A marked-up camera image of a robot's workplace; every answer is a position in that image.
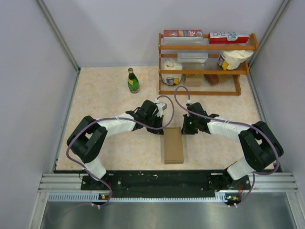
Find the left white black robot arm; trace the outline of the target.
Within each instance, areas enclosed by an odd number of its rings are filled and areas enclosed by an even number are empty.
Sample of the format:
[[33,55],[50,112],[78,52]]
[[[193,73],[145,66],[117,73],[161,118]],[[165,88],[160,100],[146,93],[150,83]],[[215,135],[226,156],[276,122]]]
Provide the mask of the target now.
[[147,126],[148,132],[162,135],[163,111],[166,108],[166,103],[145,100],[135,110],[126,111],[110,119],[97,122],[88,115],[81,120],[69,136],[67,145],[71,146],[71,151],[79,157],[85,170],[93,174],[91,183],[97,189],[103,189],[108,184],[106,169],[98,158],[104,140],[118,133],[141,129],[144,125]]

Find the brown cardboard box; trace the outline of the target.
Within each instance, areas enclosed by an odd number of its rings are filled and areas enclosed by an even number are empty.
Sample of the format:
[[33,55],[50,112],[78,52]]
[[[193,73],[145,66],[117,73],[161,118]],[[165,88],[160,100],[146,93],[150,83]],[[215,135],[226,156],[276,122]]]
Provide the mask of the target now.
[[164,129],[164,163],[165,164],[183,164],[183,139],[181,128],[167,127]]

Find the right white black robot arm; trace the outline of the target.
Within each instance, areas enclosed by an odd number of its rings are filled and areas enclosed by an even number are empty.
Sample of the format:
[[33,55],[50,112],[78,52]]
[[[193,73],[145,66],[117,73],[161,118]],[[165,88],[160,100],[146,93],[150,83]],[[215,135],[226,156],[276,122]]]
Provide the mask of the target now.
[[201,131],[241,144],[244,157],[223,171],[222,182],[226,188],[235,188],[240,179],[250,173],[261,173],[284,154],[282,146],[265,122],[250,125],[228,121],[217,114],[208,115],[199,102],[188,102],[186,109],[188,113],[183,116],[183,135],[194,135]]

